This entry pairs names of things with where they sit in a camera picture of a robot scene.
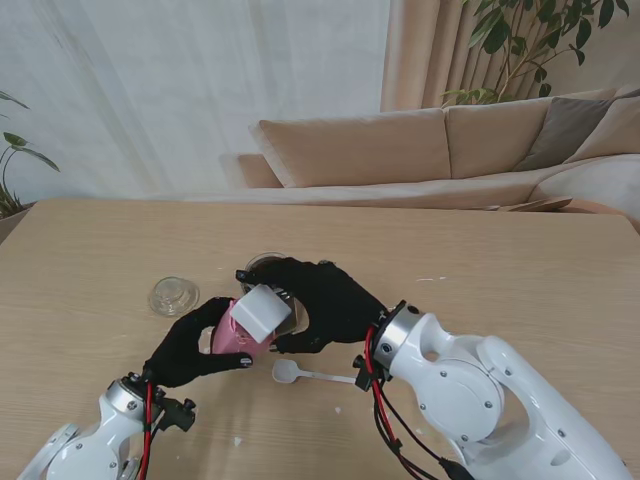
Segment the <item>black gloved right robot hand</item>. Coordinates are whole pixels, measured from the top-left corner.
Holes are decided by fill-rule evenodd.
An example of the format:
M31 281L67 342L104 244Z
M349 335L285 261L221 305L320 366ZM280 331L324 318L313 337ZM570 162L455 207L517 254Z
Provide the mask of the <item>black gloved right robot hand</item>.
M387 312L378 299L330 261L276 258L250 270L238 270L236 279L280 288L306 310L309 323L305 330L273 342L273 348L283 354L315 354L330 343L362 342L369 327Z

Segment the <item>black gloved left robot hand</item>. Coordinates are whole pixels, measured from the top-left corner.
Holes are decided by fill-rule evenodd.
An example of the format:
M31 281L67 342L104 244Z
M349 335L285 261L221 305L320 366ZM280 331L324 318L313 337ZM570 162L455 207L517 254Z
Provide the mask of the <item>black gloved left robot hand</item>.
M252 357L244 352L205 354L199 349L203 331L220 324L230 303L230 297L213 297L172 325L143 367L154 385L177 388L199 377L253 365Z

